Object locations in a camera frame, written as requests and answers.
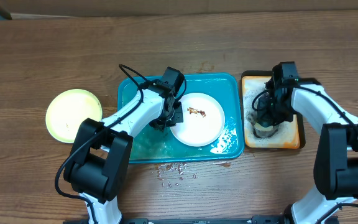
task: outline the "wooden table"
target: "wooden table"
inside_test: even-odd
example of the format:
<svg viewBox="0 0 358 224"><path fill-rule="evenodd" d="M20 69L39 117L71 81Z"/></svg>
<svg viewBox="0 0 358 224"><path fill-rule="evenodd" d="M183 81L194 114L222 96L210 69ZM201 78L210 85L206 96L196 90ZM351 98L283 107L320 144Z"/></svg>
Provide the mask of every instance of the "wooden table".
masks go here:
<svg viewBox="0 0 358 224"><path fill-rule="evenodd" d="M0 22L0 223L87 216L83 202L63 198L53 187L71 149L45 127L47 106L59 93L87 89L108 116L125 78L118 63L144 75L171 66L184 73L227 72L239 80L244 70L270 70L291 60L302 77L317 78L358 116L358 11ZM305 131L301 151L246 149L225 164L189 163L183 180L169 171L158 179L156 165L130 166L119 207L126 217L153 219L279 214L313 185L319 136L309 124ZM341 223L358 223L356 208L338 214Z"/></svg>

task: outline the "brown crumb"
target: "brown crumb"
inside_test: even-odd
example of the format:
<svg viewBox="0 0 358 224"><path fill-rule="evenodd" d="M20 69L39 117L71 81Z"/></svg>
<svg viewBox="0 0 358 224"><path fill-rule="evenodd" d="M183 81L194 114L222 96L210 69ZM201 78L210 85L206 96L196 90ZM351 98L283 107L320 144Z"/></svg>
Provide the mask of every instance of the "brown crumb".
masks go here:
<svg viewBox="0 0 358 224"><path fill-rule="evenodd" d="M194 114L200 114L203 118L205 118L205 116L206 116L204 111L202 111L202 110L196 110L196 109L191 108L191 107L187 108L187 111L189 111L190 114L192 114L192 113L194 113Z"/></svg>

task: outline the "teal tray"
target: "teal tray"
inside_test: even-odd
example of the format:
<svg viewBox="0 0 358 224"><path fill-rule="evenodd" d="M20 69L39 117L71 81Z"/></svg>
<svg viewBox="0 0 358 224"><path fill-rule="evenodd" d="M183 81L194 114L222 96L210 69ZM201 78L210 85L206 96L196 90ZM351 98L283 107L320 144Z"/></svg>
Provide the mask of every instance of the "teal tray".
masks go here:
<svg viewBox="0 0 358 224"><path fill-rule="evenodd" d="M178 141L169 128L164 132L147 125L134 139L131 164L207 161L234 159L244 150L244 134L240 101L236 79L227 73L185 75L186 93L205 93L215 98L222 106L225 125L217 140L203 147L191 147ZM149 80L161 76L147 77ZM138 83L143 79L135 77ZM130 79L125 79L118 88L118 106L121 109L135 97L137 88Z"/></svg>

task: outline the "pale yellow plate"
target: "pale yellow plate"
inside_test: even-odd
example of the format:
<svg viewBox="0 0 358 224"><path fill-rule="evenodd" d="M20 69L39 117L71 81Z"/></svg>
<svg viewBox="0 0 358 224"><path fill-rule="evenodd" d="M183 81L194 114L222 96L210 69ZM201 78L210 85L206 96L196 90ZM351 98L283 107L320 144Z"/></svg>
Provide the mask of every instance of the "pale yellow plate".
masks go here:
<svg viewBox="0 0 358 224"><path fill-rule="evenodd" d="M99 100L86 90L67 90L50 103L45 122L49 133L56 140L73 143L80 124L86 119L102 119Z"/></svg>

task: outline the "round plate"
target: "round plate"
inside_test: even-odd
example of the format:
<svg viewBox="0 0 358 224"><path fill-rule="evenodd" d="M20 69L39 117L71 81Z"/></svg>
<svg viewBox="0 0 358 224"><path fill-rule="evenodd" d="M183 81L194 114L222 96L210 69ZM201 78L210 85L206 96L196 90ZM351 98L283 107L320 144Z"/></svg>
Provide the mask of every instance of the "round plate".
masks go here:
<svg viewBox="0 0 358 224"><path fill-rule="evenodd" d="M182 143L189 146L205 146L215 141L224 127L222 106L204 93L190 93L181 99L183 122L171 127L172 134ZM190 113L193 108L198 113Z"/></svg>
<svg viewBox="0 0 358 224"><path fill-rule="evenodd" d="M99 100L86 90L67 90L50 103L45 122L56 140L73 143L80 124L91 118L100 121L102 107Z"/></svg>

